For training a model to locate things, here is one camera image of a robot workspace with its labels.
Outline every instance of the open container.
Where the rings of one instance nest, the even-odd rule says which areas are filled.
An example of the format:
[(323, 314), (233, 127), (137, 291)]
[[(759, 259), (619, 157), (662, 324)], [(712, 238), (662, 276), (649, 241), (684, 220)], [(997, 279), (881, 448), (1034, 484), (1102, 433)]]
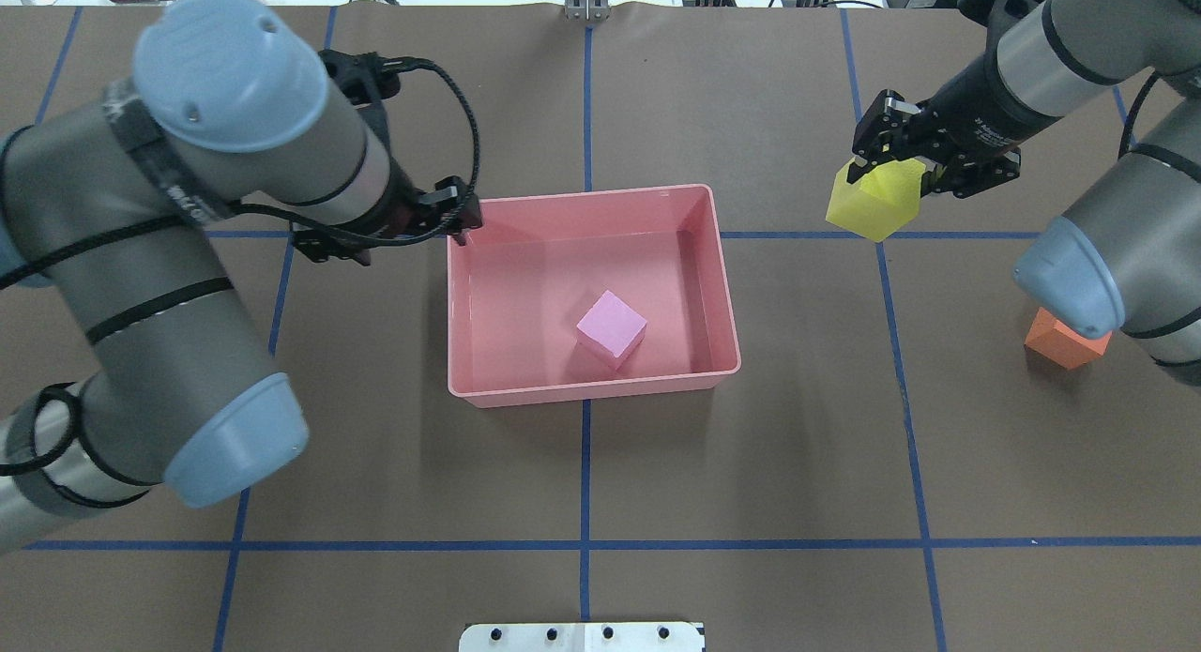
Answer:
[[(707, 186), (485, 199), (447, 241), (448, 385), (479, 408), (712, 388), (741, 366)], [(647, 318), (621, 369), (576, 345), (605, 289)]]

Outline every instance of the pink box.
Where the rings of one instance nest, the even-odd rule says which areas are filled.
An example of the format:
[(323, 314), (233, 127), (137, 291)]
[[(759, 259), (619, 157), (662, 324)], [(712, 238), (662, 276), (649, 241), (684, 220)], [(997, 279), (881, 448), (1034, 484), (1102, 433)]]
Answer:
[(607, 289), (575, 324), (575, 334), (580, 345), (616, 371), (646, 336), (646, 319)]
[[(707, 186), (485, 199), (447, 241), (450, 393), (480, 408), (712, 388), (741, 366)], [(613, 289), (647, 318), (613, 371), (575, 325)]]

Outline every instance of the cube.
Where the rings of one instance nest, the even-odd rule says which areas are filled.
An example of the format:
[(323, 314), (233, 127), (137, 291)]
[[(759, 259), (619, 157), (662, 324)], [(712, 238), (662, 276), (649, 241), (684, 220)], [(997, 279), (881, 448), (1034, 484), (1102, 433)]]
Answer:
[(616, 371), (646, 335), (646, 319), (607, 289), (575, 325), (575, 335), (584, 348)]
[(1109, 333), (1103, 339), (1088, 340), (1040, 306), (1034, 324), (1026, 335), (1026, 347), (1071, 370), (1101, 358), (1111, 336), (1113, 334)]

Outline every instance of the yellow block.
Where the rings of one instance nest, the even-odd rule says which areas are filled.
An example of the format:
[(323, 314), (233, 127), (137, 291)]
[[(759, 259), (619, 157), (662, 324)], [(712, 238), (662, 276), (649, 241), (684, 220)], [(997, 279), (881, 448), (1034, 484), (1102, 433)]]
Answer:
[(826, 210), (830, 223), (879, 243), (918, 217), (926, 165), (918, 160), (889, 161), (849, 185), (850, 165), (835, 177)]

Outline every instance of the robotic arm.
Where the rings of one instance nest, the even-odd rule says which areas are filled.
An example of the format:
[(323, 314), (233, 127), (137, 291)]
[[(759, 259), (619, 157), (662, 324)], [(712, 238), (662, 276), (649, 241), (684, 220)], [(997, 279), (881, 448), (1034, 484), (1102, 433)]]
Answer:
[(318, 56), (258, 2), (183, 0), (131, 79), (0, 139), (0, 273), (56, 285), (103, 366), (0, 421), (0, 554), (161, 481), (209, 506), (299, 455), (299, 405), (202, 226), (267, 213), (309, 258), (364, 264), (478, 228), (470, 109), (470, 185), (425, 195), (390, 155), (381, 101), (418, 67), (467, 109), (424, 59)]
[(885, 161), (933, 163), (921, 193), (1017, 178), (1024, 139), (1154, 67), (1184, 97), (1018, 259), (1015, 280), (1081, 335), (1122, 330), (1201, 387), (1201, 0), (961, 0), (985, 54), (918, 104), (884, 91), (861, 119), (848, 181)]

